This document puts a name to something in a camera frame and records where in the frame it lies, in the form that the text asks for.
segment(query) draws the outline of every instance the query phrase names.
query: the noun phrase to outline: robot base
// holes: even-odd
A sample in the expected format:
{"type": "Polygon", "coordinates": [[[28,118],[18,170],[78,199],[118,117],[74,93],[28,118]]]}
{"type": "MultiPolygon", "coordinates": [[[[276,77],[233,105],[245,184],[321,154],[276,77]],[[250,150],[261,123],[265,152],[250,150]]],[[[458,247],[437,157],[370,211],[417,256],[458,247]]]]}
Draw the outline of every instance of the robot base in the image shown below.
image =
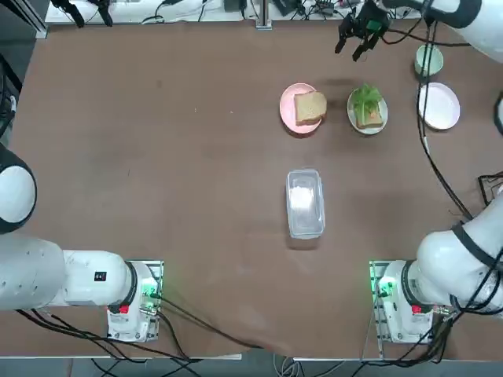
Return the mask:
{"type": "MultiPolygon", "coordinates": [[[[402,271],[406,261],[371,261],[374,314],[379,340],[416,343],[428,332],[433,321],[433,310],[422,313],[406,300],[402,288],[402,271]]],[[[431,336],[423,339],[429,343],[431,336]]]]}
{"type": "Polygon", "coordinates": [[[118,313],[107,308],[108,337],[124,342],[149,342],[159,337],[157,310],[160,300],[151,294],[162,295],[162,261],[128,261],[136,270],[138,283],[133,302],[120,307],[118,313]]]}

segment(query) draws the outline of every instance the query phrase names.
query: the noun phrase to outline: plate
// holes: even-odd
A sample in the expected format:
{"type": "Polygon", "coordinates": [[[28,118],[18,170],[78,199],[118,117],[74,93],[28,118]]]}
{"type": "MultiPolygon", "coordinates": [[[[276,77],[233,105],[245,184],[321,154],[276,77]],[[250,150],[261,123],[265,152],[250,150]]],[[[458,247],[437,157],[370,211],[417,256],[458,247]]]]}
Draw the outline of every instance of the plate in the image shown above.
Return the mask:
{"type": "Polygon", "coordinates": [[[283,120],[283,123],[287,126],[287,128],[295,134],[308,134],[310,132],[313,132],[321,123],[320,120],[318,123],[310,124],[308,126],[297,126],[296,124],[296,104],[293,100],[293,97],[296,94],[305,94],[314,91],[316,91],[316,89],[311,85],[298,82],[286,88],[283,92],[283,95],[281,96],[281,120],[283,120]]]}
{"type": "Polygon", "coordinates": [[[360,134],[375,135],[375,134],[379,133],[380,131],[383,130],[383,128],[386,126],[386,123],[387,123],[387,104],[386,104],[386,101],[383,98],[379,102],[379,113],[380,113],[380,117],[383,120],[383,125],[381,127],[359,129],[358,127],[356,127],[356,115],[354,114],[353,105],[351,104],[351,98],[353,97],[353,94],[355,91],[356,91],[356,89],[351,92],[351,95],[347,99],[347,116],[349,117],[349,121],[351,122],[351,125],[360,134]]]}
{"type": "Polygon", "coordinates": [[[461,107],[456,94],[440,82],[431,82],[428,89],[428,105],[424,116],[424,98],[426,86],[421,88],[419,94],[419,113],[434,130],[448,130],[459,120],[461,107]]]}

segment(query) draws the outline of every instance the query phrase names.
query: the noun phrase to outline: white plate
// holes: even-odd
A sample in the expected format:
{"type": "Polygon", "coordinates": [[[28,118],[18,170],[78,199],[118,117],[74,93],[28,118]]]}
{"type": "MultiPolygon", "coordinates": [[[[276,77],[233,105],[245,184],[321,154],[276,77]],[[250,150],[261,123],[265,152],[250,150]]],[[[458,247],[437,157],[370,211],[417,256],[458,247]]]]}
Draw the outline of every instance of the white plate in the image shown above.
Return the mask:
{"type": "Polygon", "coordinates": [[[448,130],[453,127],[461,114],[456,94],[440,82],[431,82],[428,90],[426,116],[424,116],[425,95],[426,86],[423,86],[419,94],[419,113],[426,124],[435,130],[448,130]]]}
{"type": "Polygon", "coordinates": [[[375,134],[379,133],[380,131],[383,130],[383,128],[386,126],[386,123],[387,123],[387,104],[386,104],[386,101],[384,99],[382,99],[379,102],[379,113],[380,113],[380,117],[383,120],[383,125],[381,127],[359,129],[358,127],[356,127],[356,115],[354,114],[353,104],[351,103],[351,98],[353,97],[353,94],[355,91],[356,91],[356,89],[351,92],[351,95],[347,99],[347,116],[349,117],[349,121],[351,122],[351,125],[360,134],[375,135],[375,134]]]}

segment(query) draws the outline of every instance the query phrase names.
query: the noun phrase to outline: floor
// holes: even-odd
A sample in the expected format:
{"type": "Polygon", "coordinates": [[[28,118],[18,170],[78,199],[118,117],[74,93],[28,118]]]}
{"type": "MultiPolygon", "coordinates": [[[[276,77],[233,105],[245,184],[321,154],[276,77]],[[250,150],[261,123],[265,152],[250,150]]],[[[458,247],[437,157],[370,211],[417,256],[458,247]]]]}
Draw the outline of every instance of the floor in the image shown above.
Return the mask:
{"type": "MultiPolygon", "coordinates": [[[[31,4],[39,14],[45,16],[49,0],[31,0],[31,4]]],[[[6,8],[0,5],[0,52],[10,62],[21,80],[28,68],[31,53],[35,45],[35,33],[23,21],[17,19],[6,8]]],[[[113,364],[109,359],[97,359],[103,368],[113,364]]],[[[331,368],[335,362],[303,362],[307,377],[315,376],[331,368]]],[[[359,366],[357,361],[348,361],[332,375],[350,376],[359,366]]],[[[172,361],[157,359],[146,364],[130,364],[122,362],[114,367],[113,373],[118,377],[160,377],[177,368],[172,361]]],[[[206,360],[192,366],[202,376],[275,376],[272,354],[266,351],[253,350],[243,355],[242,361],[206,360]]],[[[88,359],[0,359],[0,375],[2,377],[39,376],[40,370],[51,371],[52,377],[99,377],[102,373],[88,359]]],[[[503,363],[449,362],[440,365],[422,364],[410,369],[372,368],[362,369],[361,377],[386,376],[409,377],[427,375],[429,377],[464,377],[472,375],[501,375],[503,363]]],[[[178,372],[176,376],[190,375],[188,372],[178,372]]]]}

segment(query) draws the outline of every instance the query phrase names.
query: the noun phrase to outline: pink plate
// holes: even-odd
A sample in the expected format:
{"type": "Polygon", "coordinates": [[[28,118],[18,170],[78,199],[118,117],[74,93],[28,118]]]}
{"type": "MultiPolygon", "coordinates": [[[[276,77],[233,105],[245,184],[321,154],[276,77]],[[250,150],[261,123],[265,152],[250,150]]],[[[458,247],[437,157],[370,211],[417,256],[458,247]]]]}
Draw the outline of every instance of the pink plate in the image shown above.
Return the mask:
{"type": "Polygon", "coordinates": [[[302,84],[298,82],[296,84],[290,85],[283,92],[280,100],[280,114],[283,123],[296,134],[308,134],[316,130],[321,123],[321,120],[316,124],[311,124],[309,126],[297,126],[296,125],[296,104],[293,100],[293,96],[296,94],[304,94],[313,92],[316,89],[311,85],[302,84]]]}

